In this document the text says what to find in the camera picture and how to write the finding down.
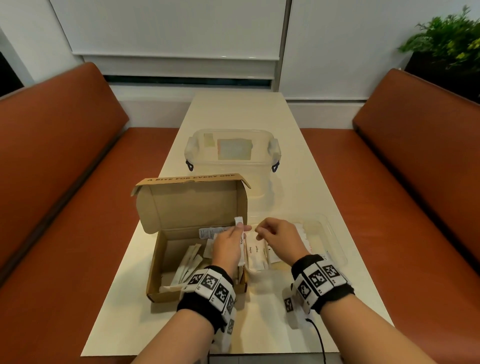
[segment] right hand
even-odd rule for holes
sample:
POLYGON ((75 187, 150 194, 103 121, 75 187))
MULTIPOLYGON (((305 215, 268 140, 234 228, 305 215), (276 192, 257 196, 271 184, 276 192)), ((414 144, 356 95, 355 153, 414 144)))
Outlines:
POLYGON ((295 225, 286 220, 266 218, 255 228, 257 240, 265 239, 275 254, 289 266, 310 254, 295 225))

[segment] black cable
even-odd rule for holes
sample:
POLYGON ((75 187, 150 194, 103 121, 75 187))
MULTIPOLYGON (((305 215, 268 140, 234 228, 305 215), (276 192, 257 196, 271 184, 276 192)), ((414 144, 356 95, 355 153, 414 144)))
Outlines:
POLYGON ((327 358, 325 356, 324 342, 322 341, 322 337, 320 336, 320 331, 318 331, 317 326, 314 324, 314 322, 312 320, 310 320, 309 318, 306 318, 306 320, 313 325, 315 330, 317 330, 318 338, 320 339, 320 345, 322 346, 322 354, 324 355, 324 364, 327 364, 327 358))

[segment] open cardboard box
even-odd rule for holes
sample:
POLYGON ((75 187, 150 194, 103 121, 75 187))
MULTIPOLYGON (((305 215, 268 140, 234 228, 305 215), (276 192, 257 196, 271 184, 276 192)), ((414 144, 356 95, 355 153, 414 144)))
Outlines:
MULTIPOLYGON (((200 243, 203 256, 207 240, 200 228, 233 226, 242 216, 247 224, 244 178, 235 174, 147 178, 137 183, 137 211, 147 234, 158 232, 147 283, 147 297, 155 303, 176 301, 181 286, 170 287, 175 271, 190 245, 200 243)), ((211 264, 203 260, 201 269, 211 264)), ((246 271, 239 267, 233 278, 236 293, 247 290, 246 271)))

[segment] table surface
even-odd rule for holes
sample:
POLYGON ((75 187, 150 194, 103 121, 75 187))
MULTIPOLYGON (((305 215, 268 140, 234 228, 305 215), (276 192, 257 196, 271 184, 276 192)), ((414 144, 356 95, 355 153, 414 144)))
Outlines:
MULTIPOLYGON (((350 233, 318 170, 308 146, 280 93, 199 92, 185 116, 160 177, 189 175, 183 151, 199 129, 256 129, 270 131, 280 143, 282 159, 271 174, 272 192, 249 199, 249 220, 264 215, 325 215, 345 253, 342 271, 356 295, 392 323, 350 233)), ((82 356, 137 355, 175 312, 176 303, 152 304, 145 295, 156 234, 139 223, 98 314, 82 356)), ((285 318, 281 291, 293 278, 272 274, 271 289, 255 283, 239 296, 232 337, 232 354, 320 352, 313 328, 291 329, 285 318)), ((337 352, 320 317, 314 314, 326 352, 337 352)))

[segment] green plant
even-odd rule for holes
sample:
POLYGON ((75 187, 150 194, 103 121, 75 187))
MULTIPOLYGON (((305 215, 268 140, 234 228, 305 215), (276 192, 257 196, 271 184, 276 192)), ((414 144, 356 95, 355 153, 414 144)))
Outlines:
POLYGON ((470 8, 464 6, 461 14, 437 16, 418 24, 422 32, 410 37, 398 50, 428 52, 450 66, 462 64, 480 70, 480 19, 469 19, 469 12, 470 8))

